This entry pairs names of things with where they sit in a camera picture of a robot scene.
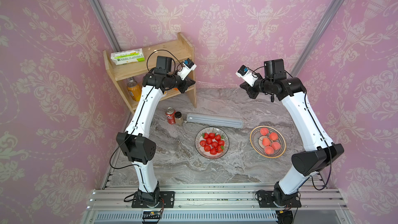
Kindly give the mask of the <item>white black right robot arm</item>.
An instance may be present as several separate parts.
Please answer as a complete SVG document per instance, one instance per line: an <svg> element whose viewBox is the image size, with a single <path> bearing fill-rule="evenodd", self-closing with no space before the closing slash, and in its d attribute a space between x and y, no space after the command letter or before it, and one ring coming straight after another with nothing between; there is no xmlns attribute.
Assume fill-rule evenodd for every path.
<svg viewBox="0 0 398 224"><path fill-rule="evenodd" d="M263 67L264 75L261 75L242 65L236 73L244 80L240 87L251 99L263 93L281 101L300 134L304 151L292 155L292 167L274 185L272 194L258 199L276 207L300 207L299 188L316 173L331 168L344 148L328 136L310 105L307 89L299 78L288 77L284 61L265 61Z"/></svg>

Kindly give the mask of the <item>cream plastic wrap dispenser box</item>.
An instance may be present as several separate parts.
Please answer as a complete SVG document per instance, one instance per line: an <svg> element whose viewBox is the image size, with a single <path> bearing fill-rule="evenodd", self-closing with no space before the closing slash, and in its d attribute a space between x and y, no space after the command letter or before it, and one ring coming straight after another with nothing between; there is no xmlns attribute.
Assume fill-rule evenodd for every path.
<svg viewBox="0 0 398 224"><path fill-rule="evenodd" d="M197 113L188 113L187 122L237 129L242 129L244 127L244 121L242 119Z"/></svg>

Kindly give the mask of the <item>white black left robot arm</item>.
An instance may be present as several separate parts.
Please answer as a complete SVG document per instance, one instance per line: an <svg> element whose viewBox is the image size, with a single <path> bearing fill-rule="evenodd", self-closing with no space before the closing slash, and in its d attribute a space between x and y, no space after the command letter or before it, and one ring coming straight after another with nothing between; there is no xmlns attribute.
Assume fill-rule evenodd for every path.
<svg viewBox="0 0 398 224"><path fill-rule="evenodd" d="M181 69L171 71L172 58L159 56L155 68L144 76L142 95L134 116L124 132L116 137L118 148L135 168L139 186L133 194L133 206L158 207L162 205L159 182L153 168L156 144L149 138L151 122L158 103L166 91L177 89L185 93L195 81L189 74L196 69L191 59L181 64Z"/></svg>

